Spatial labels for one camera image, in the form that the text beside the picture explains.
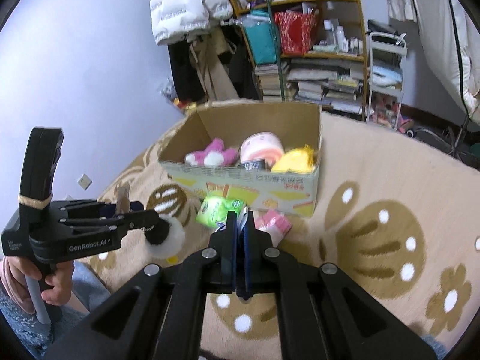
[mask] pink plush toy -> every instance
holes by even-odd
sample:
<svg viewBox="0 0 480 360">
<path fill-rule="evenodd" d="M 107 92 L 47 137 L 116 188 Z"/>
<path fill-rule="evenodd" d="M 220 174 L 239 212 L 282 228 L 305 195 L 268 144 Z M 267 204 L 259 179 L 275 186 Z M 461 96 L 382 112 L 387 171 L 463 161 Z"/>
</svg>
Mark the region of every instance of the pink plush toy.
<svg viewBox="0 0 480 360">
<path fill-rule="evenodd" d="M 220 138 L 215 138 L 203 151 L 194 151 L 185 156 L 185 163 L 192 167 L 228 167 L 235 163 L 237 151 L 226 149 Z"/>
</svg>

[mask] baseboard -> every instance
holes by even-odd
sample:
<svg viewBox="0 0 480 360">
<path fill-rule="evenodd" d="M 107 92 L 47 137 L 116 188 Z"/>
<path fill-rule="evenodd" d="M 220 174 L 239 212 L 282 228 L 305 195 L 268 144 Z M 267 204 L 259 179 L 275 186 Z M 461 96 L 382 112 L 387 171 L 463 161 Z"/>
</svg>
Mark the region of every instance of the baseboard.
<svg viewBox="0 0 480 360">
<path fill-rule="evenodd" d="M 457 135 L 458 131 L 460 130 L 460 126 L 450 122 L 449 120 L 443 119 L 442 117 L 431 114 L 430 112 L 406 104 L 402 104 L 402 116 L 412 118 L 416 124 L 436 128 L 440 131 L 445 130 L 447 127 L 451 127 L 455 135 Z M 465 136 L 465 143 L 473 145 L 474 143 L 479 142 L 480 132 L 467 131 Z"/>
</svg>

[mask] white puffer jacket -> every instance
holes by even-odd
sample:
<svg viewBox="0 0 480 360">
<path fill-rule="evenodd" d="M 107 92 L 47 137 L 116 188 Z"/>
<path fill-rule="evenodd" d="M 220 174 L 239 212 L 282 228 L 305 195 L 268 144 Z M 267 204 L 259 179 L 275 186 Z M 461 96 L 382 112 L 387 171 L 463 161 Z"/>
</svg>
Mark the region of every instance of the white puffer jacket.
<svg viewBox="0 0 480 360">
<path fill-rule="evenodd" d="M 150 0 L 152 31 L 157 44 L 192 41 L 232 16 L 229 0 Z"/>
</svg>

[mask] red bag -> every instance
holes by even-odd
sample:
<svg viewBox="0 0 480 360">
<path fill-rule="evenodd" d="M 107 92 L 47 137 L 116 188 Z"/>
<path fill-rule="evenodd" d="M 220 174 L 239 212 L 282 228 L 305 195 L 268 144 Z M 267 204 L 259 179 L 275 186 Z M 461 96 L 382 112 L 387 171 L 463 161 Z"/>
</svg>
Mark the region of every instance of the red bag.
<svg viewBox="0 0 480 360">
<path fill-rule="evenodd" d="M 301 12 L 276 12 L 275 23 L 280 32 L 282 52 L 305 54 L 314 45 L 318 14 Z"/>
</svg>

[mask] rubber band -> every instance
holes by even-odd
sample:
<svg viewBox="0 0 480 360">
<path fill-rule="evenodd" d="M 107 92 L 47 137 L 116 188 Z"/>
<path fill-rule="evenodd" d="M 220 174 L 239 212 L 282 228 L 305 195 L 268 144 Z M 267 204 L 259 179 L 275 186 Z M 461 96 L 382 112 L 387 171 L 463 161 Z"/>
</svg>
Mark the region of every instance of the rubber band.
<svg viewBox="0 0 480 360">
<path fill-rule="evenodd" d="M 52 201 L 53 193 L 50 194 L 45 200 L 37 200 L 32 198 L 27 198 L 26 196 L 18 195 L 18 202 L 27 207 L 32 207 L 37 210 L 42 210 Z"/>
</svg>

